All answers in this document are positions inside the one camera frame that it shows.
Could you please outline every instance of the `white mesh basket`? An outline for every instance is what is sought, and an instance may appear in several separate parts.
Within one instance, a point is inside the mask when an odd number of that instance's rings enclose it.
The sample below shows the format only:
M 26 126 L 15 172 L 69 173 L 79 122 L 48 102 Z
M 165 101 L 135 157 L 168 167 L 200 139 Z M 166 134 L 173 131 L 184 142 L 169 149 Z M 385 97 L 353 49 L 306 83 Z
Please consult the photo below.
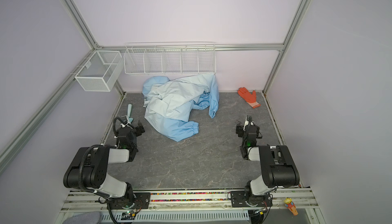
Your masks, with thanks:
M 125 73 L 138 74 L 214 74 L 214 47 L 202 48 L 127 48 Z
M 119 51 L 96 50 L 75 79 L 86 91 L 111 91 L 123 67 Z

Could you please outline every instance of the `blue garment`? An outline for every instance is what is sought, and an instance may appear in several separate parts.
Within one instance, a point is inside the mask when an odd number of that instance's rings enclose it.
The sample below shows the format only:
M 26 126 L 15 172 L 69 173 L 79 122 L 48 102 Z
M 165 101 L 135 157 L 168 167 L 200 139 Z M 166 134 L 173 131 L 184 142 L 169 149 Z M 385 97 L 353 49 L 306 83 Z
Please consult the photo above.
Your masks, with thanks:
M 199 123 L 189 121 L 192 109 L 203 110 L 210 106 L 209 115 L 215 117 L 218 85 L 215 75 L 168 80 L 152 77 L 143 84 L 145 118 L 159 133 L 178 142 L 199 132 Z

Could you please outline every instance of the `orange toy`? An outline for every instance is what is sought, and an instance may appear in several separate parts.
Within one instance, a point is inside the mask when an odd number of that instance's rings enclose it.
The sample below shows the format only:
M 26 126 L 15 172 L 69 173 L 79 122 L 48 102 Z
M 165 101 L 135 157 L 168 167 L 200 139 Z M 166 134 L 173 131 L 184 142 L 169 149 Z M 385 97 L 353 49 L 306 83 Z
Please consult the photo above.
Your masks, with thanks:
M 294 202 L 291 201 L 291 198 L 285 199 L 285 206 L 293 213 L 293 215 L 298 215 L 297 209 L 295 208 L 295 204 Z
M 260 107 L 260 104 L 256 102 L 256 91 L 253 91 L 251 94 L 245 87 L 242 87 L 237 92 L 251 107 Z

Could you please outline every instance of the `white wall panel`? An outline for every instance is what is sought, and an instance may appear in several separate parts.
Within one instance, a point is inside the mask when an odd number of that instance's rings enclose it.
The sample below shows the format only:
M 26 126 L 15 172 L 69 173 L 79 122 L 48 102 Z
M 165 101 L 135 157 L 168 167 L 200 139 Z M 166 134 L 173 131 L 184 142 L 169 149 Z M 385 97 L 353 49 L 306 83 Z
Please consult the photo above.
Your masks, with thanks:
M 87 92 L 73 84 L 0 176 L 1 223 L 54 223 L 69 192 L 68 166 L 80 147 L 101 141 L 118 99 L 115 90 Z
M 74 0 L 100 45 L 283 42 L 300 0 Z
M 59 0 L 0 0 L 0 150 L 88 51 Z
M 277 50 L 217 51 L 216 79 L 220 91 L 233 91 L 240 87 L 263 89 L 277 58 Z M 122 73 L 119 82 L 127 92 L 141 92 L 143 83 L 153 75 Z M 187 75 L 162 75 L 170 80 Z
M 267 96 L 327 223 L 390 223 L 392 0 L 313 0 Z

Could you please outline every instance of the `yellow toy figure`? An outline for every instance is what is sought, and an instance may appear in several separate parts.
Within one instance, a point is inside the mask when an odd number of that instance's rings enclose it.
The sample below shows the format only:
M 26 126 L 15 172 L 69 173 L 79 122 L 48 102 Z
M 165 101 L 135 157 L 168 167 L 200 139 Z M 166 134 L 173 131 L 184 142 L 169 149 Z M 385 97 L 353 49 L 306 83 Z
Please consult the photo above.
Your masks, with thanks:
M 294 202 L 291 201 L 291 198 L 285 199 L 285 206 L 293 213 L 293 215 L 298 215 L 297 209 L 295 208 L 295 204 Z

